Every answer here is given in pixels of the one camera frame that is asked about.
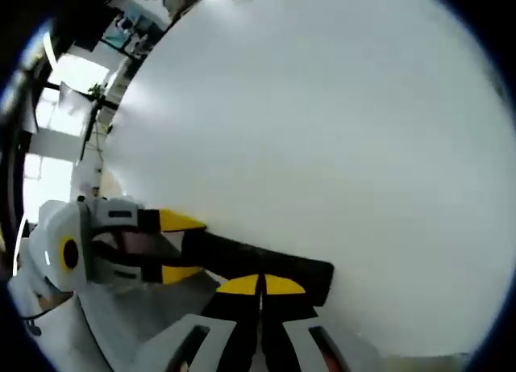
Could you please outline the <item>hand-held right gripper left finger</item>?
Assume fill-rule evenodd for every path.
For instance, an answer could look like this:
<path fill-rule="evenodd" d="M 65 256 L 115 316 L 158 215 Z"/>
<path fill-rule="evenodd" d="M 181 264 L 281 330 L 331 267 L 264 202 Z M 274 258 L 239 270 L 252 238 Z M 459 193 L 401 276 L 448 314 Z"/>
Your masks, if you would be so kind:
<path fill-rule="evenodd" d="M 257 347 L 260 276 L 223 283 L 201 313 L 187 314 L 146 341 L 137 371 L 249 371 Z"/>

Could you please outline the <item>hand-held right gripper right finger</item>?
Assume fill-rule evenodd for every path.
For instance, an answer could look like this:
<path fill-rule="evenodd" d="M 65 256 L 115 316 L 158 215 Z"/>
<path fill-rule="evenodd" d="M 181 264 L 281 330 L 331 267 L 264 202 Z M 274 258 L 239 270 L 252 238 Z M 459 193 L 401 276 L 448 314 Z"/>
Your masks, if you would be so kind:
<path fill-rule="evenodd" d="M 272 274 L 263 279 L 261 347 L 268 370 L 303 371 L 316 361 L 317 371 L 349 371 L 305 288 Z"/>

